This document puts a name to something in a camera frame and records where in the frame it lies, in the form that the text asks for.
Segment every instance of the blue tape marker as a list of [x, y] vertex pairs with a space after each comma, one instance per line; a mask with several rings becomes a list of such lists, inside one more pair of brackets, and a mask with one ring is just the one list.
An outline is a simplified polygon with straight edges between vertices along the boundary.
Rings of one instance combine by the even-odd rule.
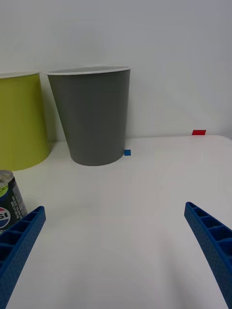
[[131, 150], [130, 149], [125, 149], [124, 150], [124, 155], [131, 155]]

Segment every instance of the can lid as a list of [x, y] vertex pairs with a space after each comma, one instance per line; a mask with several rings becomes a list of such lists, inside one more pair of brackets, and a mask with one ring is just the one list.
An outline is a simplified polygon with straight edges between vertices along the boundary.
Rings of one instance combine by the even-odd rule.
[[10, 170], [0, 170], [0, 189], [8, 185], [14, 178], [14, 174]]

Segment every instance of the red tape marker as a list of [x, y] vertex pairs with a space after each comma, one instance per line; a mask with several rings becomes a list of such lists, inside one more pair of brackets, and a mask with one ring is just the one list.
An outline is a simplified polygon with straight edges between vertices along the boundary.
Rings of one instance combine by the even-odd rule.
[[193, 130], [192, 135], [205, 135], [206, 130]]

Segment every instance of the gray trash can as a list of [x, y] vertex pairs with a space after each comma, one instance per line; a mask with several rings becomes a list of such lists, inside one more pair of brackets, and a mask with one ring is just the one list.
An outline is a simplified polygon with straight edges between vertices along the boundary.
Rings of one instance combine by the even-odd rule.
[[99, 166], [122, 157], [130, 68], [91, 67], [47, 75], [73, 161]]

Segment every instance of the pepsi logo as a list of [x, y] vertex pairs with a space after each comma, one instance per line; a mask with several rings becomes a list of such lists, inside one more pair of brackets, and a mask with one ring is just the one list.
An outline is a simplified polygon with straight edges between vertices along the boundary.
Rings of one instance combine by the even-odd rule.
[[0, 207], [0, 228], [5, 227], [9, 223], [10, 219], [10, 212], [5, 208]]

